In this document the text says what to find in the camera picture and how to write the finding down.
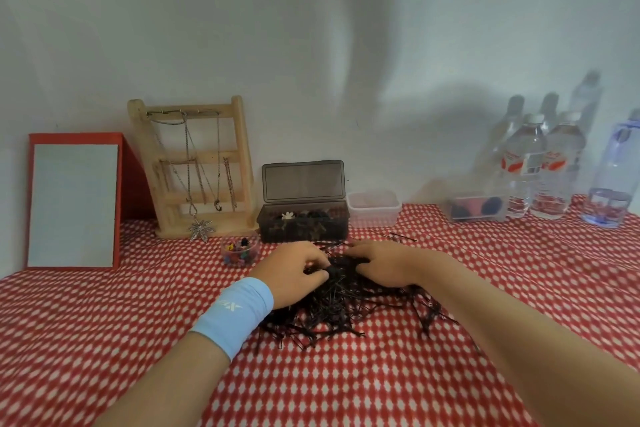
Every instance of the wooden jewelry stand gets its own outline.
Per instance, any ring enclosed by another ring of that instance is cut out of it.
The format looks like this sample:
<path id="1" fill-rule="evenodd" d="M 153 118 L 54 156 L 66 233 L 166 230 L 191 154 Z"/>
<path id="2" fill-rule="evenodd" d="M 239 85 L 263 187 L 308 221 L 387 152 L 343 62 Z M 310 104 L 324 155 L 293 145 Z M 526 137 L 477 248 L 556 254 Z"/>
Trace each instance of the wooden jewelry stand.
<path id="1" fill-rule="evenodd" d="M 182 192 L 170 188 L 166 178 L 166 168 L 164 164 L 172 162 L 188 162 L 188 156 L 184 152 L 166 151 L 157 140 L 152 120 L 162 122 L 168 120 L 188 119 L 215 119 L 232 118 L 236 131 L 237 149 L 232 151 L 220 151 L 219 149 L 207 149 L 193 152 L 189 157 L 197 167 L 200 164 L 216 164 L 220 160 L 228 158 L 228 162 L 238 162 L 240 164 L 240 176 L 242 189 L 236 189 L 236 201 L 244 203 L 244 211 L 239 212 L 212 212 L 198 213 L 199 220 L 211 221 L 210 227 L 215 232 L 209 236 L 223 236 L 229 233 L 246 234 L 250 230 L 256 229 L 253 214 L 253 172 L 251 157 L 249 155 L 249 144 L 244 125 L 244 111 L 242 98 L 233 96 L 231 104 L 220 105 L 181 105 L 170 107 L 147 107 L 141 99 L 129 100 L 127 104 L 129 118 L 133 124 L 140 159 L 142 161 L 151 197 L 156 209 L 158 229 L 156 234 L 159 238 L 189 238 L 192 232 L 189 226 L 193 223 L 193 217 L 180 212 L 180 206 L 189 204 L 187 192 Z M 205 192 L 204 196 L 200 190 L 191 192 L 193 203 L 213 203 L 214 196 Z M 218 199 L 222 202 L 230 201 L 229 189 L 220 190 Z"/>

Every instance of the bottle label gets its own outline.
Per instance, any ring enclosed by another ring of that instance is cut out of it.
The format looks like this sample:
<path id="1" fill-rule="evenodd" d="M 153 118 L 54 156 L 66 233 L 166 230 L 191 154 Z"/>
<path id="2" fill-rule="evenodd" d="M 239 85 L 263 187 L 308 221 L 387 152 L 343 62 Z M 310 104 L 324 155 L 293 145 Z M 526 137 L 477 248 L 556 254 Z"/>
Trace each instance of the bottle label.
<path id="1" fill-rule="evenodd" d="M 507 151 L 502 156 L 501 165 L 502 169 L 507 172 L 520 174 L 522 176 L 529 176 L 532 174 L 538 174 L 538 172 L 540 172 L 544 159 L 544 152 L 517 155 L 513 152 Z"/>
<path id="2" fill-rule="evenodd" d="M 564 171 L 569 167 L 576 166 L 580 162 L 582 150 L 569 152 L 547 152 L 545 154 L 542 168 L 545 171 Z"/>

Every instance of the blue wristband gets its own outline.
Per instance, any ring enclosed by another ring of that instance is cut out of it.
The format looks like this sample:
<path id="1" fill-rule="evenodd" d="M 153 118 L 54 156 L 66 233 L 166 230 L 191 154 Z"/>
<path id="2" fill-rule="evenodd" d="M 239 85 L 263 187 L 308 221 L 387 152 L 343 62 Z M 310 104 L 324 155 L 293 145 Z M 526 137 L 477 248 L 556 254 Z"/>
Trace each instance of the blue wristband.
<path id="1" fill-rule="evenodd" d="M 200 316 L 191 331 L 220 346 L 230 360 L 243 342 L 273 309 L 273 294 L 262 281 L 245 277 L 227 287 Z"/>

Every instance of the box lid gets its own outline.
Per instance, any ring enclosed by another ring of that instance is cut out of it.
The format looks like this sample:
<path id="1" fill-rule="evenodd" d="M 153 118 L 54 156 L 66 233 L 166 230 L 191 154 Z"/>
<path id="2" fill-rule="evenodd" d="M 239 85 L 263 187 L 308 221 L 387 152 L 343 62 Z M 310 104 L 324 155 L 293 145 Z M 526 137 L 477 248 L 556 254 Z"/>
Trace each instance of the box lid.
<path id="1" fill-rule="evenodd" d="M 262 166 L 265 203 L 304 203 L 344 199 L 344 163 L 341 160 L 278 162 Z"/>

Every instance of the blue water bottle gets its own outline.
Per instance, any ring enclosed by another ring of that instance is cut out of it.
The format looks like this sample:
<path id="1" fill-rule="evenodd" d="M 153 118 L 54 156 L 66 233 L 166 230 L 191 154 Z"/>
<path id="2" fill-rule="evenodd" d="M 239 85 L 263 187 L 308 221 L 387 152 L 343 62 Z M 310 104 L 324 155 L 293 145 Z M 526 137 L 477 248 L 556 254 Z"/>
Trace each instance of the blue water bottle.
<path id="1" fill-rule="evenodd" d="M 584 202 L 582 219 L 618 228 L 640 182 L 640 108 L 616 125 Z"/>

